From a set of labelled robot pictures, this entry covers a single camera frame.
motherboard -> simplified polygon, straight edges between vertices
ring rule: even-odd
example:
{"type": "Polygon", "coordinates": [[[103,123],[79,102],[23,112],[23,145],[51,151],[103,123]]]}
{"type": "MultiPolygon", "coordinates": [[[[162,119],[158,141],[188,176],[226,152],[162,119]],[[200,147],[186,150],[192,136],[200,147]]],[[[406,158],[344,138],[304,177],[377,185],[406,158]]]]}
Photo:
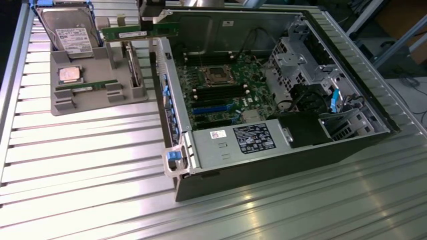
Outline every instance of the motherboard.
{"type": "Polygon", "coordinates": [[[242,54],[230,64],[179,64],[178,76],[194,130],[255,123],[276,107],[259,59],[242,54]]]}

aluminum workbench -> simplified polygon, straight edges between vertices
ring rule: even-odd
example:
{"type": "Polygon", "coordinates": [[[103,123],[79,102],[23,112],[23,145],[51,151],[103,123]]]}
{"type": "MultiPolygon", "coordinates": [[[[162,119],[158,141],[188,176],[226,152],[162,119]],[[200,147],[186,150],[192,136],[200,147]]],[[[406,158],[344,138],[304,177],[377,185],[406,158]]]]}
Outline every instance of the aluminum workbench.
{"type": "MultiPolygon", "coordinates": [[[[134,0],[92,2],[96,16],[138,23],[134,0]]],[[[331,16],[304,9],[350,45],[347,60],[402,133],[338,164],[175,202],[147,43],[135,46],[151,101],[52,116],[50,39],[23,5],[0,92],[2,240],[427,237],[426,129],[331,16]]]]}

green circuit board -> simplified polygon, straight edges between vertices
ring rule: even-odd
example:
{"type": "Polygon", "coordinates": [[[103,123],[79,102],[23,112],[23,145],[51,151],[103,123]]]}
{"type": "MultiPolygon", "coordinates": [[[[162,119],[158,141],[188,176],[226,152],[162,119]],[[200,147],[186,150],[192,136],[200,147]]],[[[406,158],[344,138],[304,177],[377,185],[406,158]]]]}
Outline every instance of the green circuit board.
{"type": "Polygon", "coordinates": [[[240,55],[239,59],[227,65],[178,66],[180,87],[194,130],[211,128],[211,123],[218,121],[231,120],[231,123],[224,126],[243,124],[246,123],[243,112],[248,110],[256,110],[262,120],[266,120],[274,113],[272,95],[263,79],[264,70],[251,55],[240,55]],[[210,86],[207,83],[203,72],[203,69],[207,68],[227,68],[230,70],[234,83],[219,85],[219,89],[223,86],[247,85],[248,93],[244,96],[222,99],[230,106],[227,111],[194,114],[194,103],[198,102],[194,97],[194,89],[216,89],[216,86],[210,86]]]}

